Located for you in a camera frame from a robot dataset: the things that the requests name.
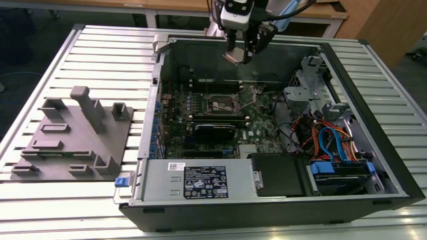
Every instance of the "floor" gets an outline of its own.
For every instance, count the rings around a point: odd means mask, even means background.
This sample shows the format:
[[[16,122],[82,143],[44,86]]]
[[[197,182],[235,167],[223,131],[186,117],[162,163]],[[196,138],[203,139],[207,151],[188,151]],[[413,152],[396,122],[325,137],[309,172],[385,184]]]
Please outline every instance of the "floor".
[[[33,73],[42,74],[45,72],[73,25],[82,23],[134,27],[136,23],[144,22],[144,16],[132,16],[132,14],[124,13],[60,11],[58,14],[60,18],[53,20],[46,10],[32,11],[30,19],[36,32],[26,37],[26,44],[33,55],[32,61],[18,66],[9,66],[0,61],[0,83],[5,87],[4,92],[0,93],[0,139],[2,139],[40,80],[40,76]],[[208,19],[200,17],[182,16],[166,19],[165,16],[160,16],[158,18],[158,26],[168,29],[203,30],[208,24]],[[14,72],[32,73],[2,76]],[[427,112],[427,83],[423,79],[423,76],[427,76],[427,66],[405,56],[392,72],[421,109]]]

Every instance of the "motherboard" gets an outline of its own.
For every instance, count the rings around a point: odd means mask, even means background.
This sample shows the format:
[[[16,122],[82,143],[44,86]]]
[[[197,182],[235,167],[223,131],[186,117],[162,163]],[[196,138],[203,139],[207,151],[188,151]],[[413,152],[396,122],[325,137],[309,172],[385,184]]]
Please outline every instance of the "motherboard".
[[[239,159],[247,147],[259,153],[283,152],[271,112],[279,91],[237,81],[225,90],[201,85],[195,92],[182,85],[173,94],[172,89],[162,92],[165,158]]]

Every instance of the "blue cable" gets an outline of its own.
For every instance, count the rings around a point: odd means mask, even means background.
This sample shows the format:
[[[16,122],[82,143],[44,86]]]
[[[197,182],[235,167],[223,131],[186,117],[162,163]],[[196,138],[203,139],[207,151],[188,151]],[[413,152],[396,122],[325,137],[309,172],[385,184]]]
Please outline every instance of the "blue cable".
[[[323,133],[325,132],[325,130],[329,129],[333,133],[335,136],[335,140],[336,140],[336,148],[337,148],[337,154],[339,154],[339,158],[341,161],[347,161],[347,155],[343,151],[343,146],[341,146],[341,139],[340,139],[340,135],[339,132],[331,128],[331,127],[324,127],[320,132],[319,132],[319,144],[320,144],[320,148],[321,150],[325,152],[325,154],[329,156],[331,158],[331,162],[333,162],[333,155],[332,153],[327,150],[325,146],[323,145]]]
[[[17,72],[10,72],[10,73],[6,73],[6,74],[2,74],[0,76],[0,78],[5,77],[5,76],[9,76],[9,75],[14,75],[14,74],[34,74],[34,75],[38,75],[40,77],[42,77],[42,75],[37,72],[32,72],[32,71],[17,71]]]

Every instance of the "yellow wire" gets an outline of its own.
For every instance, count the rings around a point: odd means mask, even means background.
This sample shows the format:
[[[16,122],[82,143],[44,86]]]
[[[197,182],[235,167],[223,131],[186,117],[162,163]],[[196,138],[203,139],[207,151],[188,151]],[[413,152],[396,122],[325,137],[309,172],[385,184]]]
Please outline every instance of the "yellow wire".
[[[347,138],[349,138],[349,135],[341,129],[335,128],[335,130],[339,131],[341,134],[344,134]],[[353,159],[357,160],[356,154],[355,154],[355,142],[353,141],[351,141],[351,143],[349,143],[349,148],[351,148],[351,155],[352,155]]]

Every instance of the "green circuit board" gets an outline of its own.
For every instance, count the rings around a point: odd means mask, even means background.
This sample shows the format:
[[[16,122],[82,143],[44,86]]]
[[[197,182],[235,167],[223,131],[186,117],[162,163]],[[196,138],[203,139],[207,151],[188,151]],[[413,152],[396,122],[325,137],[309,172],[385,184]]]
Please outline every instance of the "green circuit board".
[[[205,94],[176,91],[173,101],[166,106],[169,118],[166,123],[169,137],[165,141],[165,158],[240,158],[239,146],[255,145],[259,153],[280,153],[280,139],[273,125],[271,106],[275,91],[263,92],[252,84],[243,84],[235,94]],[[243,116],[247,124],[236,127],[232,140],[221,143],[195,143],[192,141],[192,121],[189,116]]]

